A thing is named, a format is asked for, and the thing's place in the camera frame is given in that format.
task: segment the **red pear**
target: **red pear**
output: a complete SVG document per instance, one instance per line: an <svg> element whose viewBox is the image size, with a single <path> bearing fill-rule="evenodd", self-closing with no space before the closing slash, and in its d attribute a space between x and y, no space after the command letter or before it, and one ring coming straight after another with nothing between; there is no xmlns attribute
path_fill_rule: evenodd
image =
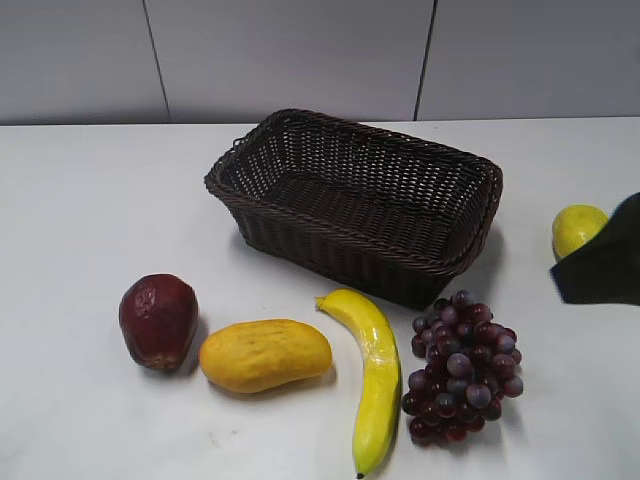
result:
<svg viewBox="0 0 640 480"><path fill-rule="evenodd" d="M147 275L124 294L120 328L133 360L150 369L177 369L187 356L198 325L193 288L174 275Z"/></svg>

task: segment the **white wall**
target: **white wall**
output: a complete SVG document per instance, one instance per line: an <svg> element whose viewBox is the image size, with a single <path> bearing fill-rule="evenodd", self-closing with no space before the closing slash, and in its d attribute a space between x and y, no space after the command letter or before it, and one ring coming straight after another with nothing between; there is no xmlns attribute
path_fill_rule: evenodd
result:
<svg viewBox="0 0 640 480"><path fill-rule="evenodd" d="M172 119L413 117L431 0L147 0Z"/></svg>
<svg viewBox="0 0 640 480"><path fill-rule="evenodd" d="M640 115L639 0L442 0L419 119Z"/></svg>
<svg viewBox="0 0 640 480"><path fill-rule="evenodd" d="M640 0L440 0L421 95L433 0L146 3L158 64L143 0L0 1L0 124L640 115Z"/></svg>
<svg viewBox="0 0 640 480"><path fill-rule="evenodd" d="M167 119L139 0L0 1L0 124Z"/></svg>

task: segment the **basket rim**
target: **basket rim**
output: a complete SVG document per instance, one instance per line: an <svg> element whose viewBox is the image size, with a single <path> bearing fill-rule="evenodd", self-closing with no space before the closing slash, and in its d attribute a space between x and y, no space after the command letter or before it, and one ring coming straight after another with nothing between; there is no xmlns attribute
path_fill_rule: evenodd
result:
<svg viewBox="0 0 640 480"><path fill-rule="evenodd" d="M401 142L403 147L409 146L424 148L425 146L430 145L442 148L443 152L446 153L457 153L473 157L473 159L479 161L482 165L482 169L488 175L488 181L491 183L489 201L483 205L484 215L478 223L476 231L473 235L469 236L469 241L457 254L443 258L442 260L436 260L424 255L411 253L405 248L380 241L374 236L365 235L352 229L340 227L329 221L297 212L294 209L284 207L273 202L259 200L251 195L241 193L222 182L221 177L225 168L229 166L234 159L242 155L244 150L251 145L253 139L261 135L269 125L277 121L286 120L291 116L303 116L305 118L312 117L316 120L331 122L336 125L336 127L342 126L350 129L357 127L360 133L365 134L363 137L366 137L367 134L372 134L376 137L384 136L387 141L395 140L398 143ZM482 244L484 242L486 233L488 233L488 229L490 228L491 222L498 209L503 189L502 170L498 165L485 157L404 133L394 132L380 127L371 127L359 122L344 120L323 113L302 109L283 109L276 111L251 129L245 136L234 140L233 146L214 163L213 167L205 176L204 181L209 193L220 199L227 208L243 210L250 208L255 214L278 219L281 222L286 222L290 226L304 228L307 232L321 234L325 238L337 241L342 245L359 248L381 258L398 262L403 267L439 275L456 275L457 273L464 271L468 267L469 262L475 258L468 258L468 256L477 250L477 248L474 247L477 247L479 243Z"/></svg>

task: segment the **wall seam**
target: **wall seam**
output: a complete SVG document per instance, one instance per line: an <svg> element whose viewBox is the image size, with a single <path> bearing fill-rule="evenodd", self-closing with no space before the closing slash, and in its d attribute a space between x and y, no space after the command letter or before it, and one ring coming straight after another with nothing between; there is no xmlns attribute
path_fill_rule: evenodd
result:
<svg viewBox="0 0 640 480"><path fill-rule="evenodd" d="M413 110L413 121L418 120L420 112L420 100L422 98L422 88L424 87L424 79L427 72L427 62L429 61L429 50L431 50L431 39L433 38L433 29L436 21L436 12L438 10L438 0L433 0L431 8L431 18L429 19L429 32L427 33L427 42L424 47L424 57L422 58L422 70L420 72L420 81L418 82L418 96L416 97L416 106Z"/></svg>
<svg viewBox="0 0 640 480"><path fill-rule="evenodd" d="M142 0L142 9L144 10L144 16L147 20L147 29L149 30L149 40L151 40L151 49L153 50L153 58L156 62L156 70L158 72L158 79L160 80L160 89L162 90L164 107L167 110L167 117L169 118L169 123L173 123L173 119L171 118L171 109L169 108L169 99L167 98L167 90L164 86L164 79L162 78L162 70L160 69L160 61L158 60L158 51L156 50L156 42L153 38L153 30L151 29L151 21L149 20L149 10L147 9L146 0Z"/></svg>

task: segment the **bunch of grapes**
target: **bunch of grapes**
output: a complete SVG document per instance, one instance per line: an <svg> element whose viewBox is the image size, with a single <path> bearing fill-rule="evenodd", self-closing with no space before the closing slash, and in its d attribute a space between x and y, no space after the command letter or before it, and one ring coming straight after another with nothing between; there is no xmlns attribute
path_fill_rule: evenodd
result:
<svg viewBox="0 0 640 480"><path fill-rule="evenodd" d="M415 417L409 425L415 443L463 441L500 418L505 396L522 394L516 333L492 320L487 305L460 290L413 321L413 353L428 362L409 375L402 397L402 409Z"/></svg>

